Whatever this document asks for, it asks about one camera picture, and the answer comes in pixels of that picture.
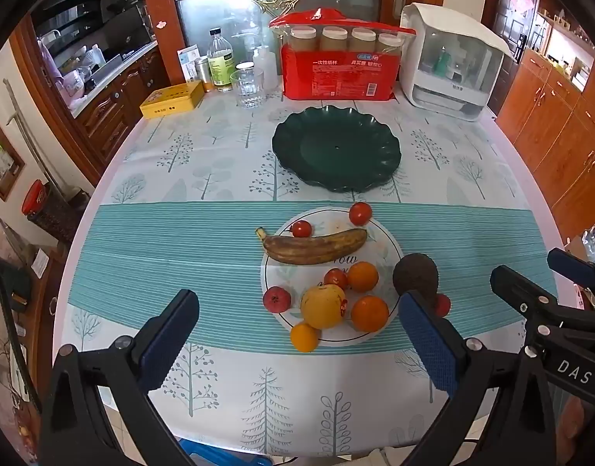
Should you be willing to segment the person's right hand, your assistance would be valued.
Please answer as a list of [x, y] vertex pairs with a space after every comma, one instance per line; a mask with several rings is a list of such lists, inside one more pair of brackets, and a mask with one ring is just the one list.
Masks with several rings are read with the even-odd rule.
[[584, 402], [577, 396], [570, 396], [559, 417], [557, 429], [555, 429], [558, 465], [565, 465], [574, 456], [577, 436], [587, 421], [587, 408]]

